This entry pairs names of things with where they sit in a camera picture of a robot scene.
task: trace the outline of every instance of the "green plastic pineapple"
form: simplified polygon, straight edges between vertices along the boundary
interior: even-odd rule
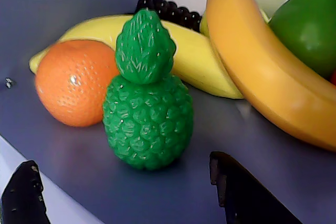
[[[140,10],[117,37],[113,78],[103,104],[109,146],[138,169],[160,169],[179,158],[193,133],[187,87],[170,74],[176,45],[155,11]]]

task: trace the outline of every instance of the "dark grape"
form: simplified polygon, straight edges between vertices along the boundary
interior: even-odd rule
[[[152,0],[139,0],[136,5],[135,13],[137,13],[140,9],[147,8],[149,10],[154,10],[154,5]]]
[[[180,20],[178,21],[178,24],[180,26],[184,26],[186,28],[192,28],[193,26],[193,21],[191,19],[191,14],[189,12],[184,12],[182,13]]]
[[[157,11],[160,19],[166,20],[167,11],[168,11],[168,3],[165,0],[153,0],[154,9]]]
[[[196,32],[200,32],[199,26],[201,23],[201,16],[199,15],[198,12],[191,12],[191,20],[192,20],[192,29]]]
[[[180,10],[180,12],[181,12],[182,14],[189,13],[189,10],[188,10],[187,7],[180,6],[178,9]]]
[[[168,1],[168,5],[170,8],[176,8],[177,9],[177,4],[174,1]]]
[[[167,11],[167,20],[177,24],[180,21],[181,18],[181,11],[177,8],[177,5],[175,3],[172,4],[172,2],[168,2],[168,11]]]

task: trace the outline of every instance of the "plastic fruit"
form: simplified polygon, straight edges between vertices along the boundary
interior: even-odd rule
[[[138,169],[169,165],[193,133],[192,98],[170,74],[175,51],[154,11],[137,12],[117,38],[120,75],[108,87],[103,123],[116,156]]]
[[[268,23],[269,22],[269,18],[267,16],[267,14],[262,9],[259,9],[259,10],[260,10],[260,13],[261,13],[264,21],[266,23]],[[200,26],[199,30],[200,30],[201,34],[203,34],[204,36],[206,36],[206,37],[209,38],[209,30],[208,30],[208,25],[207,25],[205,13],[203,14],[203,18],[202,18],[201,23],[200,23],[199,26]]]
[[[303,63],[325,79],[336,68],[336,0],[288,0],[269,26]]]
[[[265,23],[255,0],[207,0],[213,46],[244,97],[298,139],[336,151],[336,89]]]
[[[178,7],[173,1],[166,0],[139,0],[136,5],[135,13],[139,10],[146,8],[149,10],[155,10],[161,20],[166,20],[175,24],[178,24],[189,29],[193,29],[196,32],[200,32],[199,24],[201,22],[201,16],[198,12],[189,12],[188,8],[182,6]]]
[[[116,15],[89,19],[69,29],[59,41],[94,39],[115,50],[116,38],[125,22],[131,18],[131,15]],[[232,99],[243,98],[215,55],[207,37],[167,21],[162,21],[162,25],[169,30],[177,44],[173,74],[210,94]],[[32,72],[36,72],[47,51],[48,48],[30,59],[29,66]]]
[[[114,51],[94,40],[51,46],[36,73],[40,101],[58,121],[85,127],[102,121],[107,86],[119,74]]]

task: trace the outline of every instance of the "pineapple leaf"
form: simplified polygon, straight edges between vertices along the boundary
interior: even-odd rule
[[[142,9],[124,24],[117,37],[115,60],[125,79],[149,84],[170,73],[175,52],[176,44],[156,12]]]

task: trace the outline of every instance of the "toy orange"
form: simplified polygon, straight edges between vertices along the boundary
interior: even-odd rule
[[[51,46],[37,70],[35,87],[54,118],[85,127],[102,120],[107,86],[118,74],[109,46],[94,40],[69,40]]]

